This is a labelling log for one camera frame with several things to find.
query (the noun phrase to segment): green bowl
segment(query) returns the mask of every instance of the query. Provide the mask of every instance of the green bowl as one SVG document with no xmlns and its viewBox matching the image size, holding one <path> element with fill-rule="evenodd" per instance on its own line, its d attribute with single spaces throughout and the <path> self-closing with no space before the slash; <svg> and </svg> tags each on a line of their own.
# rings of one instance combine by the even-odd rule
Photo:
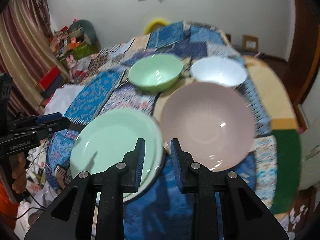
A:
<svg viewBox="0 0 320 240">
<path fill-rule="evenodd" d="M 154 54 L 138 60 L 129 71 L 129 81 L 148 92 L 170 88 L 179 78 L 183 63 L 171 54 Z"/>
</svg>

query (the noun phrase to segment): patchwork tablecloth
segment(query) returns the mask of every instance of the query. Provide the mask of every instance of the patchwork tablecloth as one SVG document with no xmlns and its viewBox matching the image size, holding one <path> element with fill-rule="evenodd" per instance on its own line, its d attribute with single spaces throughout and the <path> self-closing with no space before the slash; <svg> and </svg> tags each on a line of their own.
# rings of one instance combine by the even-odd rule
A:
<svg viewBox="0 0 320 240">
<path fill-rule="evenodd" d="M 257 138 L 252 152 L 232 169 L 273 213 L 286 212 L 297 190 L 300 170 L 297 123 L 289 98 L 268 65 L 255 58 L 243 58 L 231 47 L 223 31 L 211 25 L 178 22 L 128 43 L 104 48 L 83 67 L 87 78 L 81 84 L 86 88 L 66 116 L 86 125 L 97 115 L 115 108 L 139 109 L 152 115 L 162 95 L 143 93 L 134 87 L 127 80 L 127 71 L 137 60 L 154 53 L 172 53 L 181 58 L 184 68 L 180 81 L 189 77 L 192 63 L 211 55 L 229 57 L 248 67 L 250 76 L 237 89 L 251 104 Z M 90 99 L 90 105 L 86 104 L 95 91 L 99 93 Z M 50 141 L 46 179 L 55 190 L 65 187 L 71 179 L 69 158 L 77 134 L 61 131 Z M 171 157 L 166 157 L 164 168 L 150 189 L 124 210 L 127 239 L 172 239 L 168 236 L 172 230 L 189 234 L 192 197 L 180 194 L 175 186 Z"/>
</svg>

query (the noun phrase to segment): bowl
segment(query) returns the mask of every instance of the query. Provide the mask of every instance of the bowl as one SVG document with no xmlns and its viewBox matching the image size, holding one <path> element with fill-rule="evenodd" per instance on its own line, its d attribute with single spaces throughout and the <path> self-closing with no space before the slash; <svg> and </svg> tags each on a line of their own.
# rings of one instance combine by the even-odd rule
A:
<svg viewBox="0 0 320 240">
<path fill-rule="evenodd" d="M 255 132 L 250 105 L 233 89 L 197 82 L 176 90 L 160 118 L 164 142 L 178 138 L 182 151 L 211 171 L 240 163 Z"/>
<path fill-rule="evenodd" d="M 235 88 L 248 77 L 247 69 L 239 62 L 227 57 L 206 57 L 195 62 L 191 75 L 199 82 L 212 82 Z"/>
<path fill-rule="evenodd" d="M 130 69 L 129 81 L 148 92 L 162 92 L 179 78 L 183 63 L 171 54 L 154 54 L 138 60 Z"/>
</svg>

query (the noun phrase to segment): white bowl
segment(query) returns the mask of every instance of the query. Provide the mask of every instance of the white bowl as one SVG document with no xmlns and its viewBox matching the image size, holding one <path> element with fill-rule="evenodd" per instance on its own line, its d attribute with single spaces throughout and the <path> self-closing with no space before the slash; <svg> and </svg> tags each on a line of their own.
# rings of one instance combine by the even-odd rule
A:
<svg viewBox="0 0 320 240">
<path fill-rule="evenodd" d="M 227 57 L 211 56 L 195 62 L 191 75 L 199 82 L 212 82 L 225 87 L 237 87 L 248 77 L 246 68 Z"/>
</svg>

